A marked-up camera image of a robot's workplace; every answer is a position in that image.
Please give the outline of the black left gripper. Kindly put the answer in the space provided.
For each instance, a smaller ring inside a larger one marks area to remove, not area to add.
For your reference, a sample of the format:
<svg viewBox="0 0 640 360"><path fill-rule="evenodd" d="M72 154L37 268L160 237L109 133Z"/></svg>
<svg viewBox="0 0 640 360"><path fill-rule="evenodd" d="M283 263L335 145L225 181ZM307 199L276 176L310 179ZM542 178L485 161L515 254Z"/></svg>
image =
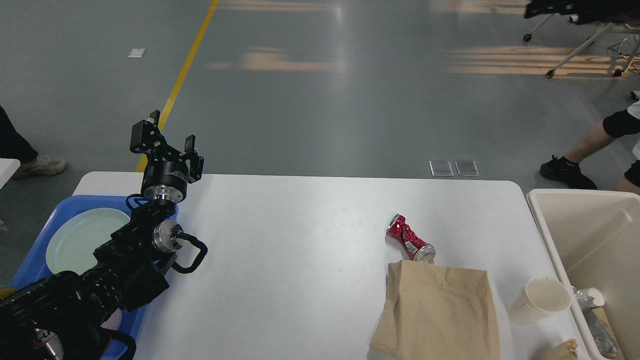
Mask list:
<svg viewBox="0 0 640 360"><path fill-rule="evenodd" d="M172 158L173 148L159 128L161 114L155 110L131 127L129 150L147 159L141 195L149 201L162 199L177 204L186 199L188 183L201 180L204 158L195 148L195 135L185 138L182 156Z"/></svg>

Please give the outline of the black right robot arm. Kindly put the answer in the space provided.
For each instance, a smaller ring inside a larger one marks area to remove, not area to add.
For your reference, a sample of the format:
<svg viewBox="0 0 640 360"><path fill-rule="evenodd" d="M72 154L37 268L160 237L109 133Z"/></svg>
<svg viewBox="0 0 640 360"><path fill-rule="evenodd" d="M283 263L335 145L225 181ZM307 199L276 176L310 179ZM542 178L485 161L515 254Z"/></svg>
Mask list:
<svg viewBox="0 0 640 360"><path fill-rule="evenodd" d="M638 0L531 0L526 4L524 18L539 15L576 15L578 25L616 23L638 25Z"/></svg>

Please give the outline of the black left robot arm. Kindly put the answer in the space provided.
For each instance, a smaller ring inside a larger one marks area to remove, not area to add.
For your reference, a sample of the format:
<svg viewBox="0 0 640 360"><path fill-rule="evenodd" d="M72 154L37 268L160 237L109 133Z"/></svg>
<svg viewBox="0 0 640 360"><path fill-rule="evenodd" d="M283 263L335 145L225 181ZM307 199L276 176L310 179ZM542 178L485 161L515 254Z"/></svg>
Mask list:
<svg viewBox="0 0 640 360"><path fill-rule="evenodd" d="M137 351L134 338L103 328L116 310L133 312L169 288L169 269L190 274L208 247L171 217L187 187L202 177L204 158L195 136L181 152L159 128L162 112L132 126L130 151L146 156L141 191L130 194L130 220L93 251L96 265L82 274L60 271L10 292L1 300L3 360L98 360L112 341L125 346L122 360Z"/></svg>

